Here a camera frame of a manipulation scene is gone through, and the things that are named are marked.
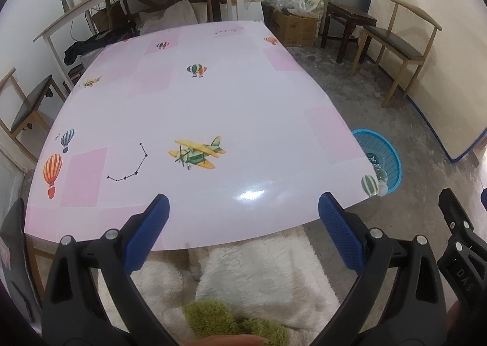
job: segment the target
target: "white fluffy rug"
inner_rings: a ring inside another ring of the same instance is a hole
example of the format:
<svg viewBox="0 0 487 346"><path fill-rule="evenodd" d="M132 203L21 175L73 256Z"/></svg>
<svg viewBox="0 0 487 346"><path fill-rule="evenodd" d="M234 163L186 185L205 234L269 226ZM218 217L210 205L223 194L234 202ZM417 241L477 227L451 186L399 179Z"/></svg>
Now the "white fluffy rug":
<svg viewBox="0 0 487 346"><path fill-rule="evenodd" d="M196 336L182 306L224 301L236 317L259 317L288 327L289 346L308 345L338 309L338 299L302 227L238 243L151 253L132 279L177 342ZM111 322L125 329L98 277Z"/></svg>

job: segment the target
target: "constellation print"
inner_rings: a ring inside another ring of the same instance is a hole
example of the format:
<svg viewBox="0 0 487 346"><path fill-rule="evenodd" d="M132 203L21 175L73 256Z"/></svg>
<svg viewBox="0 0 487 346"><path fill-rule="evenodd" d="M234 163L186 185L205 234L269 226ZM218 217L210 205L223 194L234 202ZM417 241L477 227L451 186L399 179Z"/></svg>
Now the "constellation print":
<svg viewBox="0 0 487 346"><path fill-rule="evenodd" d="M140 162L140 165L139 165L139 167L137 168L137 170L136 170L135 172L133 172L132 174L129 174L128 176L125 176L125 177L122 177L122 178L113 178L113 177L107 176L107 178L108 178L108 179L113 180L113 181L122 181L122 180L126 180L126 179L127 179L127 178L129 178L129 177L132 177L132 176L137 176L137 174L139 173L139 169L140 169L140 167L142 166L142 164L143 164L143 163L144 163L144 161L145 161L145 158L147 158L147 157L148 157L147 152L145 152L145 150L144 150L144 147L143 147L142 143L140 143L139 145L140 145L140 148L142 148L142 151L144 151L144 158L142 159L142 162Z"/></svg>
<svg viewBox="0 0 487 346"><path fill-rule="evenodd" d="M217 31L215 33L215 35L217 34L221 34L221 33L230 33L230 32L233 32L233 33L236 33L237 31L240 31L242 30L243 27L242 26L237 26L237 27L234 27L233 29L228 29L228 30L220 30L220 31Z"/></svg>

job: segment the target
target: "pink table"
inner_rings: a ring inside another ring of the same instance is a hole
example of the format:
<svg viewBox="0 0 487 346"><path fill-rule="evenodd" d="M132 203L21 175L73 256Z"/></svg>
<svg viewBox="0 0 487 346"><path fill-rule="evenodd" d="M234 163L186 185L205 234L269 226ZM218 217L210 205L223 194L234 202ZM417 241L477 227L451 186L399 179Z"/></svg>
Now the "pink table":
<svg viewBox="0 0 487 346"><path fill-rule="evenodd" d="M317 219L325 191L360 202L367 179L328 96L262 23L185 26L114 44L87 69L42 149L25 231L98 238L163 193L155 250L235 242Z"/></svg>

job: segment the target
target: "black cloth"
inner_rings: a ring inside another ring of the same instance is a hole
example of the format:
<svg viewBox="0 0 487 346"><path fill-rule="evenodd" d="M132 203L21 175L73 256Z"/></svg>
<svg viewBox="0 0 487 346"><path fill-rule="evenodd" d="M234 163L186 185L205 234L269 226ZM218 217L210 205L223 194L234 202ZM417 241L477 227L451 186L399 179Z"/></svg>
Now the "black cloth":
<svg viewBox="0 0 487 346"><path fill-rule="evenodd" d="M72 65L78 55L84 55L95 49L104 48L107 45L115 44L138 35L139 33L135 29L135 23L130 22L125 26L95 34L86 41L77 41L64 52L64 64L67 66Z"/></svg>

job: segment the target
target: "wooden stool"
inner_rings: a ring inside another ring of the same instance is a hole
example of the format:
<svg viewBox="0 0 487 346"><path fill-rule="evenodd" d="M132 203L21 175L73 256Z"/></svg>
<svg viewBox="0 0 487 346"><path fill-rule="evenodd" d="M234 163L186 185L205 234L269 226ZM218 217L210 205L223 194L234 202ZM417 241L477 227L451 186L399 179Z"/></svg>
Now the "wooden stool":
<svg viewBox="0 0 487 346"><path fill-rule="evenodd" d="M322 48L325 48L326 40L328 39L328 29L330 28L331 18L345 25L345 30L343 32L343 37L342 37L342 43L340 45L340 50L338 51L337 63L342 63L343 57L345 56L345 51L347 50L348 40L350 39L350 35L353 33L355 27L375 26L377 24L376 18L373 18L372 16L370 16L366 12L359 10L358 8L329 2L328 7L326 9L323 38L321 39ZM364 51L364 55L360 59L361 63L365 58L365 54L367 53L369 44L370 44L370 40L368 40L366 43L367 48Z"/></svg>

